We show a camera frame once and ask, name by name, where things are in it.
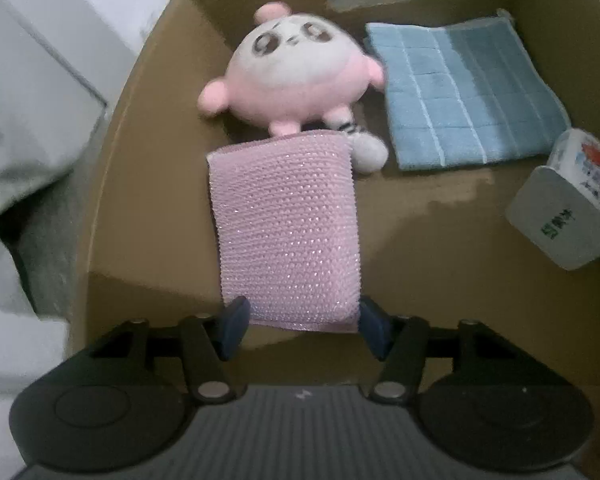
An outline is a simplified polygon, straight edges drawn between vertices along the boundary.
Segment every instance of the ribbed gray panel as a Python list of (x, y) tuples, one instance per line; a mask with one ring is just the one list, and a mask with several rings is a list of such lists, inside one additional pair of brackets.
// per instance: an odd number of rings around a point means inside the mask
[(76, 476), (35, 466), (18, 480), (584, 480), (571, 466), (528, 476), (481, 471), (448, 457), (401, 408), (356, 386), (250, 386), (199, 410), (181, 439), (149, 462)]

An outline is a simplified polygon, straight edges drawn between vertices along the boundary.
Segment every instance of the plush toy eye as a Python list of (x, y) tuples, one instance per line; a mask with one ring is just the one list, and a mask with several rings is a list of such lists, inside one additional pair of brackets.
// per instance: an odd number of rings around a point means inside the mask
[(271, 54), (280, 46), (280, 37), (274, 32), (265, 32), (253, 42), (253, 53), (256, 56)]
[(332, 39), (327, 29), (315, 22), (306, 22), (302, 26), (302, 32), (310, 40), (319, 41), (320, 43), (326, 43)]

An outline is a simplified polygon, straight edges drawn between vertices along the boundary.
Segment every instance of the pink sponge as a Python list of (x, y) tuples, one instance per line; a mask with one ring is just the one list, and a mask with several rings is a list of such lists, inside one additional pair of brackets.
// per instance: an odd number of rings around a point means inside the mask
[(346, 137), (317, 130), (207, 159), (225, 304), (244, 295), (251, 322), (353, 332), (360, 249)]

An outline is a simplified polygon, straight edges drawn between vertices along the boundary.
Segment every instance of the plush toy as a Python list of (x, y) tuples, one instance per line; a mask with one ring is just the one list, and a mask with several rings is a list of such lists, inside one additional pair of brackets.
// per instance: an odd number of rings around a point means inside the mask
[(299, 133), (302, 124), (322, 120), (349, 136), (355, 170), (380, 170), (387, 147), (356, 125), (350, 105), (370, 84), (384, 87), (382, 66), (333, 23), (292, 14), (281, 2), (262, 6), (255, 21), (259, 25), (242, 40), (224, 77), (203, 89), (200, 110), (213, 116), (229, 109), (272, 136)]

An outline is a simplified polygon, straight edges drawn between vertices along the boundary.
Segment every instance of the blue cloth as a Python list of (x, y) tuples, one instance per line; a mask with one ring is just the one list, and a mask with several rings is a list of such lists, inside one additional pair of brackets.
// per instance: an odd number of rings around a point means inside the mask
[(569, 117), (506, 17), (441, 28), (368, 23), (384, 62), (389, 128), (404, 171), (549, 153)]

